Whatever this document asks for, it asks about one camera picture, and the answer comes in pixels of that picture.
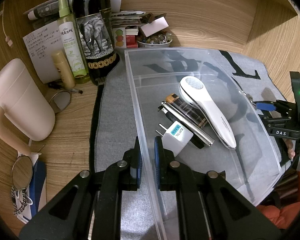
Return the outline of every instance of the battery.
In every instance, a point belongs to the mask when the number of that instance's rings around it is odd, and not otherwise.
[[[188,117],[199,128],[202,128],[207,123],[207,120],[198,113],[198,110],[183,101],[178,95],[171,94],[166,97],[166,101]]]

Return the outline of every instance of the human hand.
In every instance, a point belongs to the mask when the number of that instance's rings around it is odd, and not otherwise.
[[[293,150],[293,143],[290,139],[283,139],[283,141],[285,142],[288,148],[288,156],[290,159],[292,159],[296,155],[296,153]]]

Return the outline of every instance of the bottle label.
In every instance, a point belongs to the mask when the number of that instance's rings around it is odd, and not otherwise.
[[[89,68],[103,68],[114,62],[117,58],[117,54],[114,53],[113,56],[110,56],[109,58],[106,58],[105,60],[100,60],[96,62],[89,62],[88,67]]]
[[[111,33],[110,13],[110,9],[105,9],[76,19],[86,59],[101,58],[114,51],[112,36],[109,35]]]
[[[61,24],[59,31],[73,76],[76,78],[85,76],[87,72],[84,68],[73,23],[66,22]]]

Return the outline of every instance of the plastic storage bin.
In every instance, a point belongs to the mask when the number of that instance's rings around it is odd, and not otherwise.
[[[230,123],[237,142],[236,150],[221,143],[209,125],[204,130],[215,139],[211,147],[196,148],[191,142],[176,160],[194,171],[226,171],[226,180],[254,205],[269,193],[281,168],[274,147],[254,108],[221,66],[204,49],[133,49],[125,51],[137,123],[143,168],[158,235],[178,239],[178,217],[174,192],[158,190],[154,164],[155,130],[158,123],[172,122],[158,106],[187,75],[199,78]]]

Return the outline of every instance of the dark glass bottle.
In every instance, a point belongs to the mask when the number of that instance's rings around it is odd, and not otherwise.
[[[111,28],[110,0],[73,0],[72,7],[91,81],[105,77],[117,64]]]

